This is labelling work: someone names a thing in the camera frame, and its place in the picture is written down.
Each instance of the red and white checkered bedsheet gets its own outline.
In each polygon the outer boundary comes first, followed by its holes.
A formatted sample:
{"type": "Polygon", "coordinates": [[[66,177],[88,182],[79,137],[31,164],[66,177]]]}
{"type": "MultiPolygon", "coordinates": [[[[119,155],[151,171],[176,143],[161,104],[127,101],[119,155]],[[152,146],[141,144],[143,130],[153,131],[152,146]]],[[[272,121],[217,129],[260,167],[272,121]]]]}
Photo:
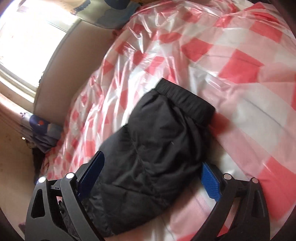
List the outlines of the red and white checkered bedsheet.
{"type": "MultiPolygon", "coordinates": [[[[296,203],[296,40],[269,4],[242,11],[231,0],[144,6],[73,101],[42,173],[58,179],[88,162],[162,77],[216,108],[211,160],[236,179],[260,180],[274,236],[296,203]]],[[[187,241],[214,205],[193,183],[165,214],[108,240],[187,241]]]]}

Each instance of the black down jacket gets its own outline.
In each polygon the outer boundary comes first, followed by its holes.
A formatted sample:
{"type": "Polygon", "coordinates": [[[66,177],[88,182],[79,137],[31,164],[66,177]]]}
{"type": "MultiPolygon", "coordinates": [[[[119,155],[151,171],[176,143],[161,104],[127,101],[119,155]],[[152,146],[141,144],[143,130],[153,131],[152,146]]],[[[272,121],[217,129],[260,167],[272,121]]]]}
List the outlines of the black down jacket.
{"type": "Polygon", "coordinates": [[[206,159],[214,111],[165,79],[140,99],[128,123],[101,145],[105,166],[83,201],[102,236],[142,225],[175,201],[206,159]]]}

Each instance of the wall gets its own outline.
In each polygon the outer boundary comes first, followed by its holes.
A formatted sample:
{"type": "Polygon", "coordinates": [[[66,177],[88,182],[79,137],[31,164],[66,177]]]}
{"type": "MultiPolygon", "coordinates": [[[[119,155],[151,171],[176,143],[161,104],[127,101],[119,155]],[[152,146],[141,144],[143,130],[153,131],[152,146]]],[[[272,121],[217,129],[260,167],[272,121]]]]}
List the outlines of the wall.
{"type": "Polygon", "coordinates": [[[0,1],[0,16],[2,15],[2,13],[6,10],[6,8],[9,6],[9,4],[12,1],[13,0],[1,0],[0,1]]]}
{"type": "Polygon", "coordinates": [[[26,220],[35,185],[31,149],[21,136],[0,119],[0,207],[14,229],[26,220]]]}
{"type": "Polygon", "coordinates": [[[37,91],[34,114],[63,126],[74,94],[114,42],[112,30],[81,21],[58,46],[37,91]]]}

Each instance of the bed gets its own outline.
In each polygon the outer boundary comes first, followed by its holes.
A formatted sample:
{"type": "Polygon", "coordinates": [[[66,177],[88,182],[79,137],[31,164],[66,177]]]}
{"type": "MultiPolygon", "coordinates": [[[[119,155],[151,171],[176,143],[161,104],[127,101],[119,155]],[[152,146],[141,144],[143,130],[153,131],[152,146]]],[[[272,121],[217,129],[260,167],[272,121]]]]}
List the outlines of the bed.
{"type": "MultiPolygon", "coordinates": [[[[271,4],[174,0],[141,7],[73,100],[41,173],[59,179],[87,163],[161,78],[216,108],[209,158],[236,179],[260,180],[273,237],[296,204],[296,40],[271,4]]],[[[187,241],[214,205],[195,181],[163,215],[107,240],[187,241]]]]}

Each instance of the bright window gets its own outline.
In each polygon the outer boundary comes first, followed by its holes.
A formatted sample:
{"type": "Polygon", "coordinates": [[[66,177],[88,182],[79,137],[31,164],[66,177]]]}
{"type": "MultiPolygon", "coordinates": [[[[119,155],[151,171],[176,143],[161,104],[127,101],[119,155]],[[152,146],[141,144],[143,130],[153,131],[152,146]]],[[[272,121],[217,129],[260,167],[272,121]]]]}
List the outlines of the bright window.
{"type": "Polygon", "coordinates": [[[49,2],[19,3],[12,2],[0,18],[0,69],[36,91],[51,56],[77,18],[49,2]]]}

